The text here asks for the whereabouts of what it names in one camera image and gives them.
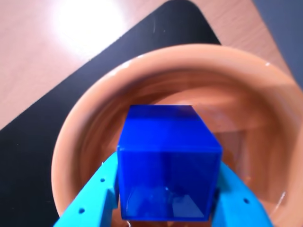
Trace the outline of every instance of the cube face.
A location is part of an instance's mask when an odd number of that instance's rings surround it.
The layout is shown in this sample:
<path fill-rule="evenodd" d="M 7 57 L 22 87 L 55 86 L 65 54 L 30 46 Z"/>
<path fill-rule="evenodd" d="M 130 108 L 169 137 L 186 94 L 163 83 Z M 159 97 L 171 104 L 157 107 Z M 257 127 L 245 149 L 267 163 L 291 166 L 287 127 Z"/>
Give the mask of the cube face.
<path fill-rule="evenodd" d="M 117 153 L 123 219 L 208 220 L 222 148 L 191 106 L 131 106 Z"/>

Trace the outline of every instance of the cube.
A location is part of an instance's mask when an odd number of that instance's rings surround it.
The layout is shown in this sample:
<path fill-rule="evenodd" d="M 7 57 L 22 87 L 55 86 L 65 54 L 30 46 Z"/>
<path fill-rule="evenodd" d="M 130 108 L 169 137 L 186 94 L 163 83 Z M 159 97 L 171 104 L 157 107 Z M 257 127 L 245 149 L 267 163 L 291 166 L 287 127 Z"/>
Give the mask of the cube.
<path fill-rule="evenodd" d="M 209 219 L 222 147 L 192 106 L 130 106 L 117 154 L 123 219 Z"/>

